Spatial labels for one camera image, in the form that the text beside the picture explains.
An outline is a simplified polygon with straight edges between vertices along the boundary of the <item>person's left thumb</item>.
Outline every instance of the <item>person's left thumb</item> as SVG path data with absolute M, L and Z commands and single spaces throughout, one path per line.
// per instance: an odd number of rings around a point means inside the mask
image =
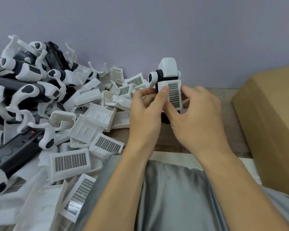
M 162 111 L 163 106 L 165 105 L 169 96 L 169 87 L 164 86 L 159 90 L 151 106 L 154 110 Z

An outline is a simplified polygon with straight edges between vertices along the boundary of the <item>brown cardboard box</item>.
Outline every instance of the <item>brown cardboard box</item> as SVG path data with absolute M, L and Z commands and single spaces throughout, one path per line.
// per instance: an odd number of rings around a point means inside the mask
M 289 194 L 289 66 L 253 75 L 232 102 L 263 185 Z

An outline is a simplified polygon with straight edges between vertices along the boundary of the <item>gray fabric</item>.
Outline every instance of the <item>gray fabric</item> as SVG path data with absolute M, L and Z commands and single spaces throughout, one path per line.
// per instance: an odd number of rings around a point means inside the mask
M 120 158 L 120 155 L 109 158 L 85 201 L 73 231 L 83 229 Z M 289 221 L 289 196 L 265 187 L 263 190 Z M 229 229 L 204 171 L 150 160 L 144 175 L 135 230 Z

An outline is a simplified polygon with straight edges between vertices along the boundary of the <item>gray wall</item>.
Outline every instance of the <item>gray wall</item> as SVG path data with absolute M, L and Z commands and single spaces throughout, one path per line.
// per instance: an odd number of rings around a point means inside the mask
M 289 0 L 0 0 L 0 52 L 12 34 L 125 77 L 174 57 L 184 84 L 238 88 L 289 65 Z

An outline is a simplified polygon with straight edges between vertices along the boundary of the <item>wooden table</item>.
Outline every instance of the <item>wooden table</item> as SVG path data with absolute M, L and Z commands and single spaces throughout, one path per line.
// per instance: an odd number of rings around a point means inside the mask
M 220 98 L 222 102 L 225 132 L 232 151 L 238 157 L 252 158 L 238 117 L 236 116 L 235 110 L 231 103 L 231 98 L 235 95 L 238 89 L 208 88 L 208 90 Z M 126 144 L 129 136 L 129 129 L 112 130 L 110 133 L 107 133 L 107 135 Z M 158 142 L 155 146 L 155 151 L 189 153 L 189 151 L 178 142 L 173 134 L 171 126 L 164 123 L 162 123 Z

